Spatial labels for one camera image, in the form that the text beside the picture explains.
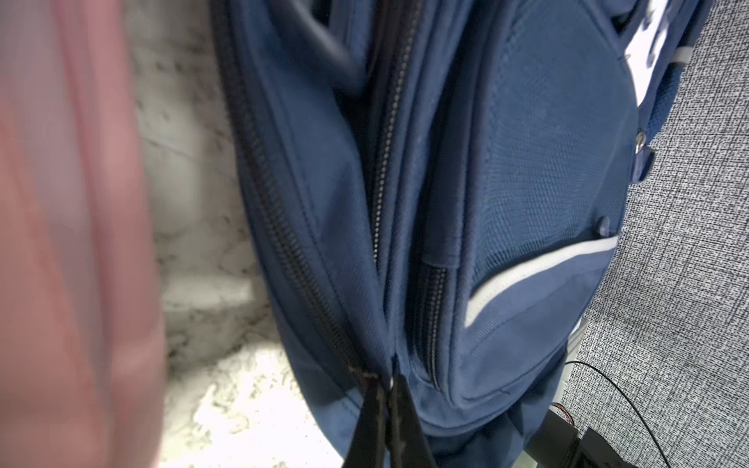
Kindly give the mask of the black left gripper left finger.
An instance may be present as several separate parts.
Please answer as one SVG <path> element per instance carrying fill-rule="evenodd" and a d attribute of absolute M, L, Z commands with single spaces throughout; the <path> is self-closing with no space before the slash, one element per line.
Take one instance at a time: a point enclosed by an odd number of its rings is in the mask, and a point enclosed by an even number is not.
<path fill-rule="evenodd" d="M 387 396 L 376 379 L 367 381 L 362 409 L 343 468 L 382 468 L 387 433 Z"/>

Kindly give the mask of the navy blue backpack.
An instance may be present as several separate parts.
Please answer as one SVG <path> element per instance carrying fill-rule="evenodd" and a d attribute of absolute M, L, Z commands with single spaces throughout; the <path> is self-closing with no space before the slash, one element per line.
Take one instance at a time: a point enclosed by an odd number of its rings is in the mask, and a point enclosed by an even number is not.
<path fill-rule="evenodd" d="M 405 376 L 437 467 L 509 467 L 655 161 L 708 1 L 215 1 L 241 192 L 348 453 Z"/>

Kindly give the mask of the pink backpack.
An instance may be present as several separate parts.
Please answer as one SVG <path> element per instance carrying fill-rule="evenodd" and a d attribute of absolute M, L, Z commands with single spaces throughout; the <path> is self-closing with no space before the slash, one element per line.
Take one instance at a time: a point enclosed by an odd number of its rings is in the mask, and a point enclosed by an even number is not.
<path fill-rule="evenodd" d="M 151 234 L 122 3 L 3 2 L 3 466 L 157 464 Z"/>

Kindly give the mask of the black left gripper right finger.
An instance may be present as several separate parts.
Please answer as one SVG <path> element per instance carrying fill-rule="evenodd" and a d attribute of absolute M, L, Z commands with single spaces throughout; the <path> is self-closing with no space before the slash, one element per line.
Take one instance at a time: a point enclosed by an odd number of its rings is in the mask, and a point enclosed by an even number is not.
<path fill-rule="evenodd" d="M 436 468 L 405 376 L 394 376 L 389 392 L 390 466 Z"/>

